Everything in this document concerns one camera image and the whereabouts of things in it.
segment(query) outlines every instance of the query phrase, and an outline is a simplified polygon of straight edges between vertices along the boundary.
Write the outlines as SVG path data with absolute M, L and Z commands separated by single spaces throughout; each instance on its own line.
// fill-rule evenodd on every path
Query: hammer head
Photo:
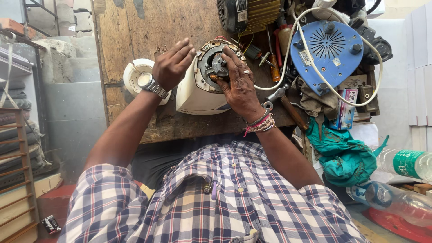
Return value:
M 285 91 L 289 89 L 289 85 L 286 83 L 284 84 L 282 87 L 278 88 L 275 93 L 267 96 L 264 100 L 265 101 L 270 101 L 272 103 L 274 103 L 277 99 L 279 99 L 280 97 L 285 95 Z

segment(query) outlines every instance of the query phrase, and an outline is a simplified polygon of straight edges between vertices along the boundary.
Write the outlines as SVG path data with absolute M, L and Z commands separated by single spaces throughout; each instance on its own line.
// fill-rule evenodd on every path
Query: watch face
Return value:
M 152 80 L 152 75 L 151 73 L 143 73 L 139 78 L 138 78 L 138 86 L 143 88 L 146 85 L 148 85 L 150 83 L 150 81 Z

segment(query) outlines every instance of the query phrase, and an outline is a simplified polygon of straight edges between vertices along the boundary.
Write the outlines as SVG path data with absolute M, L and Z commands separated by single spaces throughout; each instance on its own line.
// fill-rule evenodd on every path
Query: teal cloth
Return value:
M 342 187 L 366 182 L 377 168 L 376 157 L 386 146 L 388 136 L 383 145 L 372 152 L 363 141 L 354 140 L 349 130 L 327 128 L 327 119 L 322 124 L 320 141 L 318 124 L 315 118 L 311 117 L 311 120 L 306 136 L 314 148 L 323 155 L 319 161 L 324 167 L 326 179 Z

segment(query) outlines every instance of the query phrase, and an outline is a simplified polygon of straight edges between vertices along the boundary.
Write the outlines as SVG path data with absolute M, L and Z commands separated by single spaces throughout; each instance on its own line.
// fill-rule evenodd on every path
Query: hand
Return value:
M 231 49 L 224 47 L 223 52 L 222 59 L 226 61 L 231 86 L 223 80 L 218 80 L 217 84 L 221 87 L 231 108 L 243 116 L 248 123 L 253 123 L 266 112 L 258 101 L 254 88 L 254 74 Z
M 189 38 L 177 42 L 173 48 L 156 58 L 152 75 L 166 91 L 172 90 L 184 78 L 186 70 L 196 55 L 194 46 L 189 45 Z

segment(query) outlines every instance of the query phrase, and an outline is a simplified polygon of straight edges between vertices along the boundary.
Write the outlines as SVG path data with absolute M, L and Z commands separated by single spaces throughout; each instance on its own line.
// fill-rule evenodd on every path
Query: white electrical cable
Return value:
M 307 42 L 306 42 L 306 40 L 305 40 L 305 36 L 303 35 L 302 27 L 301 27 L 300 24 L 299 24 L 299 19 L 301 19 L 305 14 L 307 14 L 307 13 L 309 13 L 309 12 L 311 12 L 311 11 L 314 11 L 314 10 L 322 10 L 322 11 L 327 11 L 327 12 L 333 13 L 333 12 L 332 12 L 331 10 L 329 10 L 329 9 L 323 9 L 323 8 L 311 8 L 311 9 L 308 9 L 308 10 L 304 11 L 303 13 L 301 13 L 301 14 L 299 15 L 298 18 L 295 17 L 295 14 L 292 14 L 292 16 L 293 16 L 294 19 L 295 19 L 295 22 L 294 22 L 293 28 L 294 28 L 295 25 L 297 25 L 297 27 L 298 27 L 298 29 L 299 29 L 300 36 L 302 37 L 302 40 L 303 40 L 303 44 L 305 45 L 306 54 L 308 55 L 309 60 L 311 60 L 311 65 L 312 65 L 313 69 L 314 69 L 315 72 L 318 74 L 318 76 L 323 80 L 323 82 L 324 82 L 325 84 L 327 84 L 327 86 L 329 87 L 329 89 L 330 89 L 334 94 L 336 94 L 336 96 L 337 96 L 339 99 L 341 99 L 343 102 L 345 102 L 345 103 L 347 103 L 347 104 L 349 104 L 349 105 L 352 105 L 352 106 L 364 106 L 364 105 L 369 104 L 369 103 L 370 103 L 370 102 L 375 98 L 375 96 L 377 95 L 378 90 L 379 90 L 379 87 L 380 87 L 380 85 L 381 85 L 382 72 L 383 72 L 383 62 L 382 62 L 381 55 L 379 54 L 379 52 L 377 51 L 377 49 L 375 49 L 375 47 L 373 47 L 373 46 L 372 46 L 372 45 L 371 45 L 367 40 L 365 40 L 362 36 L 360 36 L 360 37 L 362 38 L 363 42 L 364 42 L 366 45 L 368 45 L 368 46 L 369 46 L 369 47 L 370 47 L 370 48 L 375 52 L 375 54 L 377 55 L 378 60 L 379 60 L 380 71 L 379 71 L 379 76 L 378 76 L 378 82 L 377 82 L 376 90 L 375 90 L 375 92 L 372 94 L 371 98 L 368 99 L 368 101 L 366 101 L 366 102 L 364 102 L 364 103 L 362 103 L 362 104 L 354 104 L 354 103 L 351 103 L 351 102 L 347 101 L 346 99 L 344 99 L 344 98 L 343 98 L 343 97 L 342 97 L 342 96 L 341 96 L 337 91 L 334 90 L 334 88 L 333 88 L 333 87 L 332 87 L 332 86 L 327 82 L 327 80 L 326 80 L 326 79 L 321 75 L 320 71 L 319 71 L 319 70 L 317 69 L 317 67 L 315 66 L 314 60 L 312 59 L 312 57 L 311 57 L 311 53 L 309 52 L 309 48 L 308 48 L 308 44 L 307 44 Z M 334 15 L 335 15 L 335 16 L 336 16 L 336 17 L 337 17 L 337 18 L 338 18 L 342 23 L 348 25 L 348 24 L 347 24 L 347 23 L 342 19 L 342 17 L 340 17 L 340 16 L 337 15 L 337 14 L 334 14 Z M 278 82 L 275 86 L 273 86 L 273 87 L 271 87 L 271 88 L 261 88 L 261 87 L 258 87 L 258 86 L 256 86 L 256 85 L 254 85 L 256 89 L 259 89 L 259 90 L 273 90 L 273 89 L 277 88 L 277 87 L 282 83 L 283 78 L 284 78 L 284 76 L 285 76 L 286 62 L 287 62 L 287 60 L 288 60 L 288 53 L 289 53 L 289 47 L 290 47 L 290 45 L 291 45 L 292 36 L 293 36 L 293 35 L 291 34 L 290 37 L 289 37 L 288 47 L 287 47 L 286 55 L 285 55 L 285 62 L 284 62 L 283 71 L 282 71 L 282 76 L 280 77 L 279 82 Z

